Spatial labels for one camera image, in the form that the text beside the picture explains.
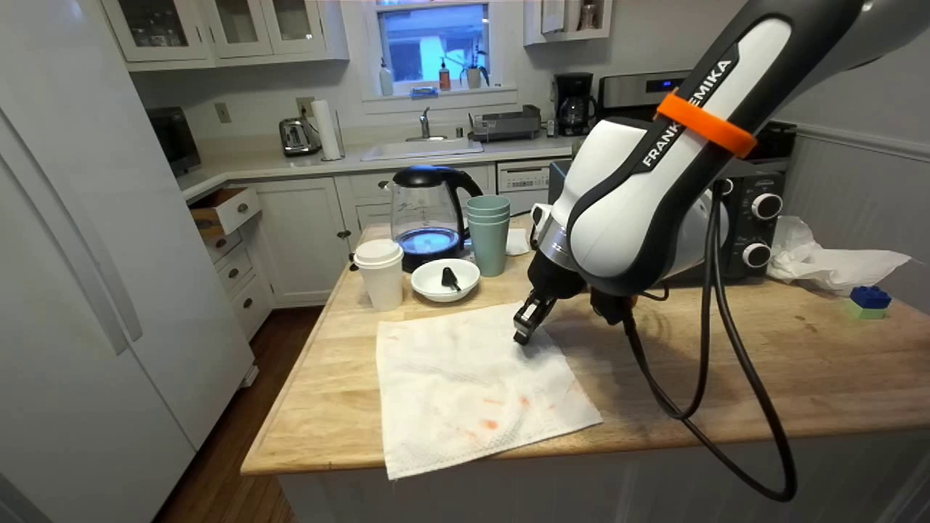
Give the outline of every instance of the faucet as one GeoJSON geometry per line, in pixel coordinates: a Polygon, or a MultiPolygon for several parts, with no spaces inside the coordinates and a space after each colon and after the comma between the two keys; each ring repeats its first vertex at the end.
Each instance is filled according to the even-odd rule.
{"type": "Polygon", "coordinates": [[[433,138],[433,130],[430,130],[430,107],[425,107],[425,114],[419,117],[419,138],[422,139],[433,138]]]}

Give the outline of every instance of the white paper towel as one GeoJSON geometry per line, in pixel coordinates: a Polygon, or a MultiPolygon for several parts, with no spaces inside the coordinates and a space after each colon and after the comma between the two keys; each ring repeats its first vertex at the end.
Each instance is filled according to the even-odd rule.
{"type": "Polygon", "coordinates": [[[848,294],[857,286],[879,286],[906,261],[911,255],[892,251],[825,251],[802,219],[781,215],[767,276],[848,294]]]}
{"type": "Polygon", "coordinates": [[[341,159],[344,158],[344,139],[341,139],[341,119],[331,111],[325,100],[315,100],[315,117],[316,117],[316,130],[322,142],[322,159],[341,159]]]}
{"type": "Polygon", "coordinates": [[[520,348],[520,302],[379,323],[382,435],[389,480],[415,477],[598,424],[562,348],[536,332],[520,348]]]}

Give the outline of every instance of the window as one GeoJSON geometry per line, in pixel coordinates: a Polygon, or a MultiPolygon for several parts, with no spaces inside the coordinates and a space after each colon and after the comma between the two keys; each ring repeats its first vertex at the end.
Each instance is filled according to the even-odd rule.
{"type": "Polygon", "coordinates": [[[396,90],[437,84],[441,65],[450,84],[466,87],[466,72],[491,79],[488,2],[470,0],[374,0],[382,53],[396,90]]]}

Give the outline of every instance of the power cord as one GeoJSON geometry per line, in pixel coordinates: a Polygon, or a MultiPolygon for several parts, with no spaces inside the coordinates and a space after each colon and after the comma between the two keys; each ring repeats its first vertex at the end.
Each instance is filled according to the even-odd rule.
{"type": "Polygon", "coordinates": [[[626,337],[633,348],[636,366],[643,370],[648,390],[655,393],[655,399],[661,400],[661,408],[677,418],[681,424],[687,424],[693,431],[693,435],[709,450],[714,454],[738,480],[745,480],[751,489],[757,489],[758,493],[787,504],[796,493],[796,466],[793,466],[793,454],[791,454],[791,443],[784,435],[781,418],[746,354],[746,347],[735,329],[730,302],[727,302],[727,287],[725,287],[725,274],[720,274],[720,190],[712,190],[712,210],[709,210],[709,226],[707,226],[707,239],[704,239],[704,292],[700,292],[700,361],[698,361],[698,387],[693,396],[693,405],[687,409],[681,409],[672,396],[661,387],[661,380],[650,376],[650,366],[646,361],[643,351],[643,339],[640,339],[640,329],[633,321],[633,309],[623,312],[623,323],[626,323],[626,337]],[[709,376],[709,294],[714,294],[717,302],[717,313],[720,323],[727,329],[730,347],[735,351],[738,366],[745,370],[751,390],[765,414],[765,421],[771,428],[771,435],[775,443],[780,450],[780,462],[781,462],[781,489],[771,489],[761,485],[757,477],[751,477],[738,462],[733,462],[694,421],[693,416],[698,414],[704,393],[707,393],[707,376],[709,376]]]}

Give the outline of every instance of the white cup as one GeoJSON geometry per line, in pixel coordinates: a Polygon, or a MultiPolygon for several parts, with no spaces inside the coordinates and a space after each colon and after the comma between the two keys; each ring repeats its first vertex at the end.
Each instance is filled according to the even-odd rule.
{"type": "Polygon", "coordinates": [[[402,258],[405,258],[402,244],[389,242],[389,239],[364,242],[355,251],[355,264],[367,281],[367,294],[369,294],[371,309],[387,312],[387,309],[402,306],[402,299],[405,299],[402,258]]]}

